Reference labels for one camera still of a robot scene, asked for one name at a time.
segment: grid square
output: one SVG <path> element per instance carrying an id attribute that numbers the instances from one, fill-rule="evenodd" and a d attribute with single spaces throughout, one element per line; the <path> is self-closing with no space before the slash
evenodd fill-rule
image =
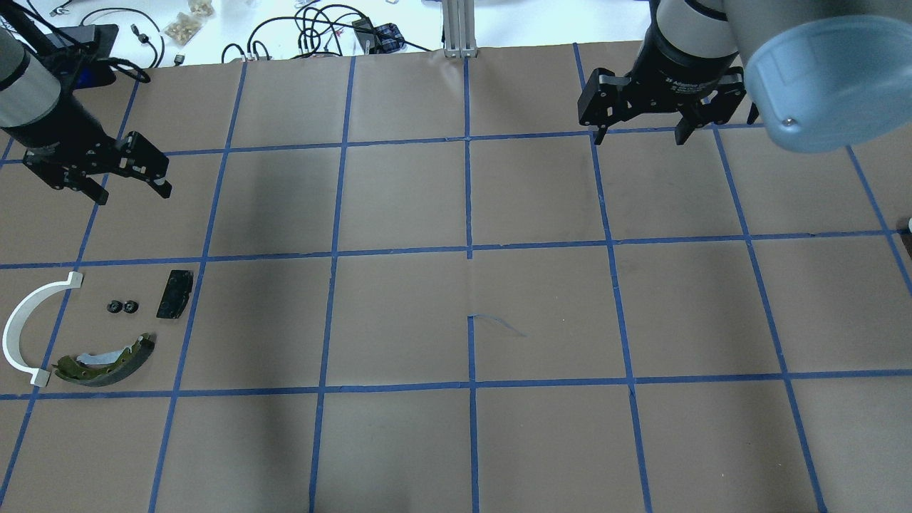
<path id="1" fill-rule="evenodd" d="M 316 396 L 182 397 L 158 511 L 307 511 Z"/>
<path id="2" fill-rule="evenodd" d="M 241 64 L 150 69 L 140 84 L 127 131 L 163 152 L 223 148 L 234 111 Z"/>
<path id="3" fill-rule="evenodd" d="M 326 396 L 316 511 L 472 509 L 469 392 Z"/>
<path id="4" fill-rule="evenodd" d="M 217 154 L 171 157 L 168 199 L 145 183 L 110 178 L 110 198 L 98 209 L 85 259 L 198 257 L 221 161 Z"/>
<path id="5" fill-rule="evenodd" d="M 637 387 L 656 513 L 816 511 L 782 382 Z"/>
<path id="6" fill-rule="evenodd" d="M 589 80 L 589 75 L 595 68 L 607 68 L 614 71 L 619 77 L 623 77 L 633 69 L 637 61 L 639 48 L 642 41 L 614 41 L 611 43 L 587 43 L 579 45 L 579 57 L 583 63 L 583 80 Z M 576 114 L 576 100 L 572 104 L 565 106 Z M 669 114 L 641 114 L 630 121 L 620 122 L 609 127 L 610 130 L 627 130 L 627 129 L 645 129 L 645 128 L 666 128 L 675 127 L 680 121 L 681 115 L 677 112 Z M 672 133 L 665 133 L 664 138 L 667 144 L 674 144 L 675 138 Z"/>
<path id="7" fill-rule="evenodd" d="M 743 242 L 618 246 L 637 375 L 778 372 Z"/>
<path id="8" fill-rule="evenodd" d="M 464 253 L 339 259 L 326 382 L 468 378 Z"/>
<path id="9" fill-rule="evenodd" d="M 38 401 L 4 509 L 145 511 L 167 414 L 167 398 Z"/>
<path id="10" fill-rule="evenodd" d="M 348 68 L 348 58 L 248 64 L 232 146 L 342 142 Z"/>
<path id="11" fill-rule="evenodd" d="M 598 147 L 615 239 L 741 234 L 711 131 L 675 146 L 666 133 L 618 133 Z"/>
<path id="12" fill-rule="evenodd" d="M 483 48 L 469 60 L 472 135 L 581 131 L 573 47 Z"/>
<path id="13" fill-rule="evenodd" d="M 474 244 L 605 240 L 586 137 L 472 143 Z"/>
<path id="14" fill-rule="evenodd" d="M 57 363 L 65 355 L 122 351 L 140 334 L 148 332 L 155 335 L 155 350 L 149 359 L 128 378 L 106 385 L 104 390 L 171 390 L 187 330 L 189 307 L 180 319 L 157 319 L 155 314 L 168 275 L 174 268 L 191 270 L 194 276 L 199 274 L 195 264 L 82 269 L 80 272 L 85 275 L 82 287 L 74 288 L 70 293 L 50 363 Z M 132 314 L 109 313 L 106 306 L 112 299 L 121 302 L 132 299 L 140 303 L 140 309 Z M 85 391 L 86 387 L 65 382 L 57 376 L 41 389 L 42 393 Z"/>
<path id="15" fill-rule="evenodd" d="M 855 156 L 865 171 L 865 178 L 874 192 L 877 206 L 884 215 L 886 225 L 908 227 L 912 217 L 912 124 L 855 147 Z"/>
<path id="16" fill-rule="evenodd" d="M 362 56 L 356 62 L 350 141 L 465 134 L 462 59 L 438 50 Z"/>
<path id="17" fill-rule="evenodd" d="M 0 462 L 9 462 L 16 450 L 16 439 L 22 428 L 28 400 L 0 401 Z"/>
<path id="18" fill-rule="evenodd" d="M 478 391 L 482 511 L 642 511 L 627 387 Z"/>
<path id="19" fill-rule="evenodd" d="M 882 236 L 754 246 L 791 371 L 912 367 L 912 297 Z"/>
<path id="20" fill-rule="evenodd" d="M 92 212 L 87 196 L 55 191 L 24 165 L 7 164 L 0 173 L 0 204 L 0 263 L 76 260 Z"/>
<path id="21" fill-rule="evenodd" d="M 33 290 L 55 281 L 66 281 L 69 269 L 4 269 L 0 270 L 0 321 L 6 322 L 19 304 Z M 41 302 L 28 316 L 19 339 L 22 358 L 32 367 L 41 365 L 50 342 L 63 293 Z M 31 377 L 14 369 L 7 363 L 0 364 L 0 393 L 31 393 Z"/>
<path id="22" fill-rule="evenodd" d="M 339 150 L 232 153 L 210 255 L 332 249 Z"/>
<path id="23" fill-rule="evenodd" d="M 793 382 L 820 487 L 831 511 L 903 511 L 912 504 L 912 379 Z"/>
<path id="24" fill-rule="evenodd" d="M 209 264 L 181 387 L 318 385 L 328 287 L 328 258 Z"/>
<path id="25" fill-rule="evenodd" d="M 760 130 L 726 130 L 720 136 L 752 233 L 880 228 L 845 150 L 787 152 Z"/>
<path id="26" fill-rule="evenodd" d="M 339 249 L 465 245 L 465 144 L 349 148 Z"/>
<path id="27" fill-rule="evenodd" d="M 130 103 L 135 82 L 126 76 L 117 73 L 115 75 L 117 80 L 113 84 L 100 88 L 76 89 L 73 96 L 101 123 L 101 128 L 109 136 L 116 138 L 124 113 L 127 111 L 127 104 Z M 25 154 L 26 147 L 18 141 L 13 141 L 13 147 L 6 158 L 21 159 Z"/>
<path id="28" fill-rule="evenodd" d="M 604 247 L 477 251 L 472 260 L 478 379 L 624 375 Z"/>

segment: cable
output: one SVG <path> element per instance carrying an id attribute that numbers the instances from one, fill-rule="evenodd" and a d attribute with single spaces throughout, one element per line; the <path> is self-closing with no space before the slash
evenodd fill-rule
<path id="1" fill-rule="evenodd" d="M 152 26 L 155 27 L 155 32 L 159 35 L 159 39 L 161 39 L 161 53 L 159 54 L 158 52 L 156 52 L 156 54 L 158 54 L 159 57 L 156 60 L 156 62 L 152 65 L 152 67 L 157 68 L 157 67 L 161 66 L 162 60 L 165 59 L 165 38 L 161 35 L 161 28 L 159 27 L 159 24 L 155 23 L 155 20 L 152 19 L 152 16 L 147 15 L 146 13 L 140 11 L 139 9 L 134 9 L 132 7 L 103 7 L 101 9 L 95 9 L 94 11 L 88 13 L 87 15 L 82 16 L 82 19 L 79 20 L 79 24 L 81 26 L 84 26 L 86 24 L 86 20 L 88 20 L 90 17 L 92 17 L 93 15 L 96 15 L 98 13 L 105 13 L 104 15 L 102 15 L 102 16 L 105 16 L 107 14 L 120 12 L 120 11 L 126 11 L 128 13 L 136 13 L 138 15 L 145 16 L 146 19 L 148 19 L 149 22 L 152 23 Z"/>
<path id="2" fill-rule="evenodd" d="M 338 53 L 336 53 L 336 52 L 310 52 L 309 54 L 306 54 L 306 55 L 296 55 L 296 56 L 292 57 L 292 59 L 294 59 L 294 58 L 308 58 L 308 57 L 311 57 L 311 56 L 314 56 L 314 55 L 331 55 L 331 56 L 335 56 L 335 57 L 342 57 L 342 54 L 338 54 Z"/>
<path id="3" fill-rule="evenodd" d="M 244 53 L 244 49 L 241 48 L 241 45 L 238 45 L 237 43 L 229 43 L 228 46 L 226 46 L 226 47 L 222 50 L 222 64 L 225 63 L 225 54 L 228 53 L 228 48 L 230 48 L 230 47 L 235 47 L 235 48 L 237 48 L 237 51 L 241 52 L 241 58 L 244 59 L 244 60 L 247 59 L 247 54 Z"/>
<path id="4" fill-rule="evenodd" d="M 149 48 L 152 48 L 152 52 L 155 55 L 155 57 L 152 58 L 152 65 L 150 68 L 156 68 L 159 65 L 159 50 L 157 50 L 152 43 L 149 43 Z"/>
<path id="5" fill-rule="evenodd" d="M 84 52 L 86 52 L 90 55 L 92 54 L 92 52 L 93 52 L 92 48 L 80 43 L 79 41 L 77 41 L 76 39 L 71 37 L 69 34 L 67 34 L 66 32 L 49 24 L 47 21 L 45 21 L 44 18 L 42 18 L 37 13 L 33 13 L 33 12 L 29 11 L 28 9 L 26 9 L 25 7 L 22 7 L 21 5 L 17 4 L 16 2 L 10 2 L 10 5 L 14 5 L 20 11 L 26 13 L 29 16 L 32 16 L 33 19 L 41 22 L 42 25 L 49 28 L 51 30 L 51 32 L 69 40 L 76 47 L 82 49 Z M 106 58 L 96 59 L 96 62 L 100 62 L 102 64 L 107 64 L 108 66 L 116 69 L 117 71 L 123 73 L 124 75 L 130 77 L 131 79 L 136 80 L 137 82 L 141 82 L 143 84 L 148 84 L 149 82 L 152 81 L 151 77 L 149 76 L 149 73 L 146 73 L 142 68 L 140 68 L 136 64 L 128 61 L 125 58 L 106 57 Z"/>
<path id="6" fill-rule="evenodd" d="M 149 76 L 149 73 L 146 73 L 145 69 L 140 68 L 125 58 L 105 57 L 98 59 L 96 62 L 107 64 L 139 83 L 148 84 L 152 81 L 152 78 Z"/>
<path id="7" fill-rule="evenodd" d="M 263 51 L 266 54 L 266 60 L 272 59 L 272 56 L 269 55 L 269 50 L 266 49 L 266 45 L 263 44 L 263 41 L 254 41 L 254 55 L 256 55 L 257 60 L 260 58 L 260 54 L 256 53 L 256 44 L 259 43 L 263 47 Z"/>
<path id="8" fill-rule="evenodd" d="M 58 5 L 57 7 L 54 7 L 54 10 L 51 11 L 51 15 L 52 15 L 52 16 L 68 15 L 68 14 L 69 14 L 69 9 L 66 9 L 65 7 L 66 7 L 67 5 L 72 4 L 72 3 L 73 3 L 73 0 L 67 0 L 67 1 L 64 2 L 63 4 L 60 4 L 60 5 Z"/>
<path id="9" fill-rule="evenodd" d="M 265 25 L 267 25 L 267 24 L 270 24 L 270 23 L 273 23 L 274 21 L 281 21 L 281 20 L 297 20 L 297 19 L 301 19 L 301 18 L 298 18 L 298 17 L 296 17 L 296 16 L 276 16 L 276 17 L 269 18 L 269 19 L 263 21 L 262 23 L 260 23 L 260 25 L 257 25 L 256 28 L 254 28 L 254 31 L 250 34 L 250 37 L 247 39 L 247 47 L 250 48 L 250 47 L 253 46 L 254 36 L 256 35 L 256 33 L 257 33 L 261 28 L 263 28 L 263 26 L 265 26 Z M 313 23 L 323 23 L 323 24 L 327 24 L 327 25 L 330 25 L 330 26 L 342 26 L 342 27 L 345 27 L 345 28 L 353 28 L 353 29 L 355 29 L 356 32 L 373 33 L 375 36 L 383 37 L 383 38 L 386 38 L 386 39 L 392 39 L 393 41 L 397 41 L 397 42 L 400 42 L 400 43 L 404 43 L 404 44 L 406 44 L 406 45 L 409 45 L 410 47 L 415 47 L 415 48 L 417 48 L 417 49 L 419 49 L 419 50 L 424 50 L 424 51 L 426 51 L 426 52 L 432 51 L 432 50 L 430 50 L 429 48 L 425 48 L 425 47 L 423 47 L 423 46 L 421 46 L 421 45 L 416 45 L 415 43 L 412 43 L 412 42 L 410 42 L 410 41 L 407 41 L 406 39 L 403 39 L 403 38 L 401 38 L 401 37 L 393 37 L 393 36 L 389 36 L 389 35 L 380 34 L 380 33 L 377 31 L 377 29 L 366 30 L 366 29 L 363 28 L 363 27 L 352 26 L 352 25 L 348 25 L 348 24 L 344 24 L 344 23 L 336 23 L 336 22 L 332 22 L 332 21 L 327 22 L 327 21 L 318 20 L 318 19 L 305 19 L 305 21 L 310 21 L 310 22 L 313 22 Z"/>
<path id="10" fill-rule="evenodd" d="M 46 26 L 47 28 L 49 28 L 50 31 L 53 32 L 55 36 L 57 36 L 57 40 L 58 40 L 58 41 L 60 40 L 61 37 L 63 37 L 65 40 L 69 41 L 70 43 L 72 43 L 73 45 L 75 45 L 77 48 L 80 48 L 82 51 L 88 52 L 88 53 L 91 53 L 91 52 L 92 52 L 92 48 L 86 46 L 86 45 L 83 44 L 83 43 L 80 43 L 79 41 L 77 41 L 76 39 L 74 39 L 70 34 L 67 34 L 67 33 L 64 32 L 63 30 L 60 30 L 59 28 L 57 28 L 57 27 L 55 27 L 55 26 L 49 24 L 49 23 L 45 20 L 45 18 L 41 17 L 41 15 L 37 13 L 37 11 L 35 11 L 35 12 L 29 11 L 28 9 L 26 9 L 25 7 L 22 7 L 21 5 L 17 4 L 16 2 L 10 2 L 9 4 L 10 4 L 12 7 L 14 7 L 14 8 L 16 8 L 16 9 L 18 9 L 18 10 L 20 10 L 20 11 L 26 13 L 27 15 L 31 16 L 32 19 L 34 19 L 35 21 L 39 22 L 41 25 Z M 32 5 L 31 2 L 28 2 L 28 4 L 32 7 L 32 9 L 35 9 L 35 7 Z"/>

